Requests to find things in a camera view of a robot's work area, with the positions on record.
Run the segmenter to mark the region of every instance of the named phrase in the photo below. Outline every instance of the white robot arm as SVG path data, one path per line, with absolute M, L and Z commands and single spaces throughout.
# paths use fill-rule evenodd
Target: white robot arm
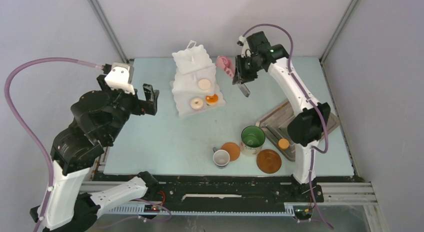
M 126 183 L 96 193 L 80 193 L 89 168 L 63 175 L 59 163 L 53 161 L 54 180 L 45 216 L 40 216 L 43 231 L 83 232 L 91 227 L 104 213 L 128 201 L 142 198 L 148 188 L 141 176 Z M 36 207 L 37 214 L 41 207 Z
M 323 132 L 319 115 L 312 103 L 317 105 L 325 122 L 330 115 L 330 106 L 328 103 L 321 104 L 312 95 L 292 64 L 289 69 L 289 54 L 284 47 L 281 44 L 271 46 L 264 32 L 257 32 L 246 38 L 240 36 L 238 44 L 242 46 L 242 52 L 236 57 L 233 84 L 241 87 L 244 83 L 255 80 L 258 77 L 257 72 L 264 69 L 280 85 L 295 116 L 287 128 L 290 138 L 295 142 L 297 167 L 293 177 L 300 185 L 307 184 L 311 163 L 314 164 L 312 149 L 318 145 Z M 245 96 L 250 94 L 245 85 L 242 92 Z M 311 180 L 316 176 L 314 171 L 315 168 L 312 167 Z

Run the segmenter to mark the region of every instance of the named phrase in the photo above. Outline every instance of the green cup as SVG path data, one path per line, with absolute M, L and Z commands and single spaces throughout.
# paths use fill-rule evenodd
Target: green cup
M 265 143 L 265 133 L 258 126 L 248 126 L 241 132 L 241 152 L 245 156 L 256 156 Z

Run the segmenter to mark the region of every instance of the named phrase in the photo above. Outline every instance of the brown saucer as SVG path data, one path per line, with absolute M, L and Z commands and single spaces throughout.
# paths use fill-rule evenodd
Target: brown saucer
M 229 161 L 235 161 L 240 156 L 240 147 L 233 142 L 227 142 L 223 144 L 221 150 L 225 150 L 229 154 Z
M 264 173 L 274 174 L 281 168 L 281 157 L 272 149 L 262 150 L 256 157 L 257 167 Z

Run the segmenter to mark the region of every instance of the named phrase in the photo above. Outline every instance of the beige donut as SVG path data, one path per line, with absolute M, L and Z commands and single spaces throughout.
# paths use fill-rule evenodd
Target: beige donut
M 203 99 L 201 99 L 199 97 L 193 98 L 190 101 L 190 107 L 193 110 L 200 110 L 201 108 L 203 108 L 203 105 L 204 105 Z

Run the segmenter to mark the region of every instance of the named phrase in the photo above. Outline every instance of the cup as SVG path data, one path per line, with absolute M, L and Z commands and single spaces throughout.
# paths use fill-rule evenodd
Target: cup
M 212 158 L 215 165 L 220 169 L 227 167 L 228 163 L 230 162 L 230 154 L 226 150 L 217 149 L 216 147 L 213 147 Z
M 248 126 L 241 132 L 241 153 L 245 156 L 256 156 L 265 143 L 265 133 L 258 126 Z

